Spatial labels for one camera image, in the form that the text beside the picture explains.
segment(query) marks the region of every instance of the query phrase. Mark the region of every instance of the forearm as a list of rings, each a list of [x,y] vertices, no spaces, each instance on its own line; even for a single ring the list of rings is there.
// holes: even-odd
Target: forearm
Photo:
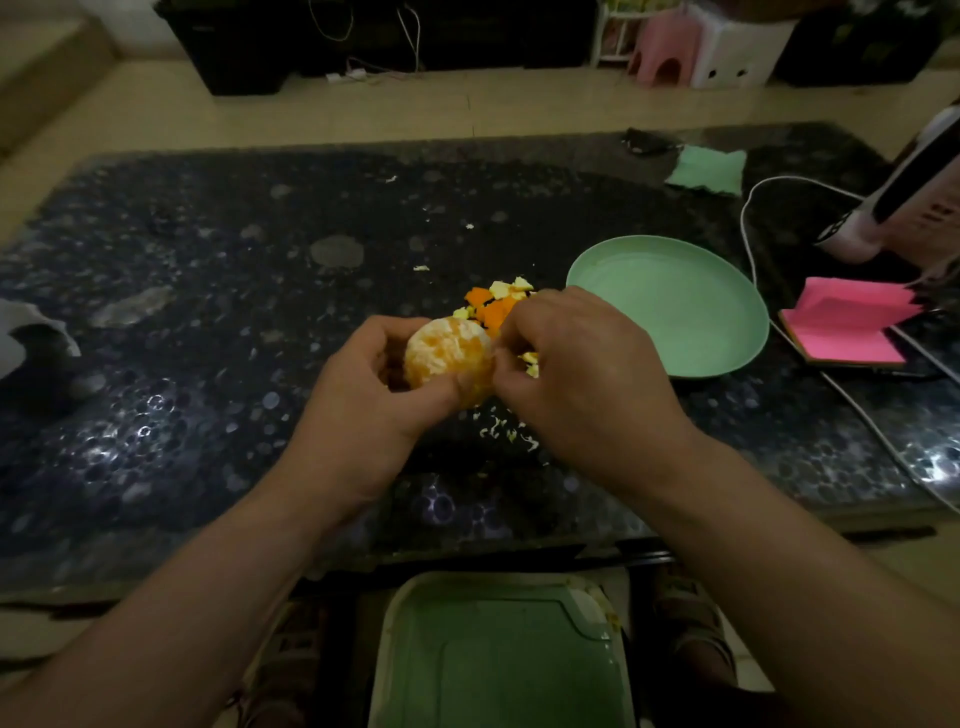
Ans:
[[[884,569],[715,441],[633,489],[771,680],[828,724],[956,725],[957,612]]]
[[[336,521],[268,478],[48,665],[0,696],[10,726],[206,726]]]

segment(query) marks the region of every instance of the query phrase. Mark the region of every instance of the white stool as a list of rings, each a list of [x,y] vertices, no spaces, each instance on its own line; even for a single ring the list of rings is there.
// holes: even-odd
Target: white stool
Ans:
[[[693,3],[688,12],[703,26],[700,55],[690,79],[693,88],[766,84],[797,25],[796,20],[741,23]]]

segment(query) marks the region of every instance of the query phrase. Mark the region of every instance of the green cloth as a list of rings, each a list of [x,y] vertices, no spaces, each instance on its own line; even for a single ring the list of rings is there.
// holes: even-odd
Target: green cloth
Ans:
[[[740,197],[746,163],[747,153],[742,149],[727,153],[685,144],[666,183],[675,187],[705,189],[714,195]]]

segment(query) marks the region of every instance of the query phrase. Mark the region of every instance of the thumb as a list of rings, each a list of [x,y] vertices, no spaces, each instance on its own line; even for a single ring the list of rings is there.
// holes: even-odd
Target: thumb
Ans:
[[[399,416],[419,436],[460,408],[460,394],[466,388],[463,375],[434,376],[420,389],[395,395]]]
[[[507,405],[522,416],[524,405],[536,392],[537,380],[527,375],[527,368],[506,348],[494,353],[493,390]]]

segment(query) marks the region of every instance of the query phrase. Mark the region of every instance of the pink plastic stool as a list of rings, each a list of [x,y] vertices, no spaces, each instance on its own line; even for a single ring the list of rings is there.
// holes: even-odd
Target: pink plastic stool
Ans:
[[[700,23],[682,10],[661,12],[647,20],[636,34],[627,73],[636,82],[652,86],[667,64],[678,66],[677,85],[690,85],[700,48]]]

